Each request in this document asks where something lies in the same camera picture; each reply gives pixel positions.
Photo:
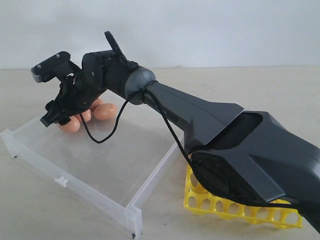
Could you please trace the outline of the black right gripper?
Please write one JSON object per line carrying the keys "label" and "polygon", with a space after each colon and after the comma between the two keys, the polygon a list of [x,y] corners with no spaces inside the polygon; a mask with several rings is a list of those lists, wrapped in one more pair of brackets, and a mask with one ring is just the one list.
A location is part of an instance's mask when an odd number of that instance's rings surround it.
{"label": "black right gripper", "polygon": [[65,126],[72,120],[70,116],[87,111],[105,91],[102,77],[83,74],[67,76],[59,87],[58,95],[45,106],[47,112],[40,119],[45,127]]}

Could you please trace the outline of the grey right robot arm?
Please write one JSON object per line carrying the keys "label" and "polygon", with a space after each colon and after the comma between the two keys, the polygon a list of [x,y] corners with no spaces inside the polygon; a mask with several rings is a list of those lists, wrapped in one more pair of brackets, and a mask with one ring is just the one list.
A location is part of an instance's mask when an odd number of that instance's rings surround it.
{"label": "grey right robot arm", "polygon": [[60,80],[41,118],[45,126],[67,124],[110,90],[126,103],[150,106],[168,128],[183,131],[178,147],[208,192],[253,207],[274,207],[283,199],[320,228],[320,150],[268,112],[209,102],[161,84],[117,50],[87,53],[81,66],[62,51],[33,67],[32,75],[38,83]]}

